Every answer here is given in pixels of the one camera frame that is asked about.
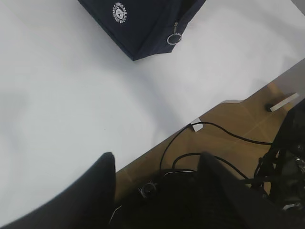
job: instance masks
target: black bag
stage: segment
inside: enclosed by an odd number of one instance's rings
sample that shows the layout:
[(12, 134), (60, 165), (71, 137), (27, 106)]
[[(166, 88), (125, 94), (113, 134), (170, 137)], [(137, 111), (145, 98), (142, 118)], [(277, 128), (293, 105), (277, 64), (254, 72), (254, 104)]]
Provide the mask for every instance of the black bag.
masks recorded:
[(172, 52), (206, 0), (79, 0), (132, 59)]

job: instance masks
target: black cable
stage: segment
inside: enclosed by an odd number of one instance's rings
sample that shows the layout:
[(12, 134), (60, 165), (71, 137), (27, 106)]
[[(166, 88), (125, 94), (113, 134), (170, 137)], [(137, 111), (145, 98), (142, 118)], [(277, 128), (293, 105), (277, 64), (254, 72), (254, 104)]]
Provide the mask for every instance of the black cable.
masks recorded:
[[(189, 153), (189, 154), (184, 154), (184, 155), (181, 155), (181, 156), (177, 157), (177, 158), (174, 160), (174, 162), (173, 162), (172, 170), (175, 171), (176, 163), (177, 163), (180, 159), (182, 159), (182, 158), (184, 158), (184, 157), (187, 157), (187, 156), (200, 156), (200, 155), (201, 155), (201, 153)], [(226, 160), (224, 160), (223, 158), (218, 157), (218, 156), (214, 156), (214, 157), (215, 157), (217, 160), (220, 160), (220, 161), (226, 163), (227, 165), (229, 165), (232, 169), (234, 169), (234, 170), (235, 170), (239, 175), (241, 175), (243, 178), (248, 179), (248, 177), (247, 177), (245, 174), (243, 174), (238, 168), (236, 168), (236, 167), (235, 167), (234, 165), (232, 165), (230, 162), (228, 162), (228, 161), (226, 161)]]
[(230, 166), (232, 169), (234, 169), (239, 175), (241, 175), (243, 178), (245, 179), (248, 179), (248, 177), (243, 174), (238, 168), (236, 168), (234, 165), (232, 165), (230, 162), (224, 160), (223, 158), (221, 157), (218, 157), (218, 156), (214, 156), (216, 159), (222, 161), (222, 162), (225, 162), (228, 166)]
[(269, 143), (269, 142), (260, 142), (260, 141), (254, 141), (254, 140), (251, 140), (251, 139), (247, 139), (247, 138), (244, 138), (244, 137), (241, 137), (241, 136), (238, 136), (238, 135), (235, 135), (235, 134), (232, 134), (231, 132), (227, 131), (226, 129), (224, 129), (223, 127), (217, 125), (217, 124), (214, 124), (214, 123), (209, 123), (209, 122), (198, 122), (198, 123), (193, 123), (193, 124), (189, 124), (187, 126), (185, 126), (184, 128), (182, 128), (177, 134), (176, 136), (169, 142), (169, 144), (167, 145), (167, 147), (165, 148), (163, 154), (162, 154), (162, 157), (161, 157), (161, 160), (160, 160), (160, 165), (159, 165), (159, 171), (161, 173), (161, 169), (162, 169), (162, 162), (163, 162), (163, 159), (164, 159), (164, 156), (165, 156), (165, 153), (166, 151), (168, 150), (168, 148), (170, 147), (170, 145), (173, 143), (173, 141), (184, 131), (186, 130), (188, 127), (190, 126), (194, 126), (194, 125), (199, 125), (199, 124), (202, 124), (202, 125), (213, 125), (219, 129), (221, 129), (222, 131), (226, 132), (228, 135), (232, 136), (232, 137), (236, 137), (240, 140), (243, 140), (243, 141), (246, 141), (246, 142), (250, 142), (250, 143), (254, 143), (254, 144), (259, 144), (259, 145), (267, 145), (267, 146), (270, 146), (272, 145), (272, 143)]

